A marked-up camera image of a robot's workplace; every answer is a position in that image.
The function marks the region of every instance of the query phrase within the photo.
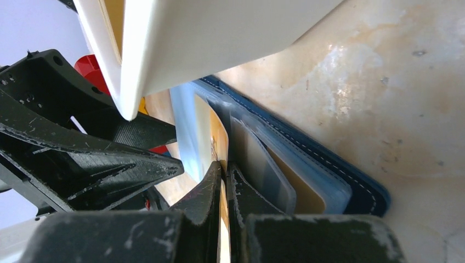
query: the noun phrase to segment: white curved edge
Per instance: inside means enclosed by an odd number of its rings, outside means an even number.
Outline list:
[[[124,4],[123,59],[120,83],[120,114],[127,120],[134,119],[150,74],[150,58],[153,48],[153,25],[161,25],[165,1],[137,0]]]
[[[112,32],[109,31],[111,28],[105,22],[105,15],[99,0],[75,0],[74,4],[84,34],[99,63],[103,78],[118,111],[125,119],[133,119],[135,115],[133,118],[127,118],[127,115],[123,115],[124,110],[121,107],[120,96],[121,59],[116,55],[114,37],[111,35]]]

